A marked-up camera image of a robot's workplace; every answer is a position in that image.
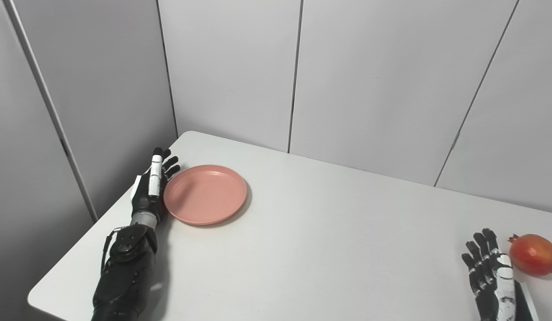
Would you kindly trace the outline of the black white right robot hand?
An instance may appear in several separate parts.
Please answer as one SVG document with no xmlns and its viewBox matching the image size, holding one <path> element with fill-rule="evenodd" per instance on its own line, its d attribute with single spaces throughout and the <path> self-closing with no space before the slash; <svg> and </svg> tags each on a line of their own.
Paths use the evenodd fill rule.
<svg viewBox="0 0 552 321">
<path fill-rule="evenodd" d="M 514 278 L 510 256 L 498 246 L 495 232 L 484 228 L 466 242 L 461 258 L 482 321 L 538 321 L 538 313 L 524 283 Z"/>
</svg>

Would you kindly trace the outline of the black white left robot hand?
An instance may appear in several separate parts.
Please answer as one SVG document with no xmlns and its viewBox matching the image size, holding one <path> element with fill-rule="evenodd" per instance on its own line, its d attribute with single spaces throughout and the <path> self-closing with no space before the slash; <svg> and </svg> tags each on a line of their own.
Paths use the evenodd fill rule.
<svg viewBox="0 0 552 321">
<path fill-rule="evenodd" d="M 138 175 L 131 193 L 132 219 L 142 214 L 153 217 L 154 226 L 166 217 L 164 189 L 178 172 L 179 158 L 172 155 L 170 149 L 155 148 L 151 157 L 150 168 Z"/>
</svg>

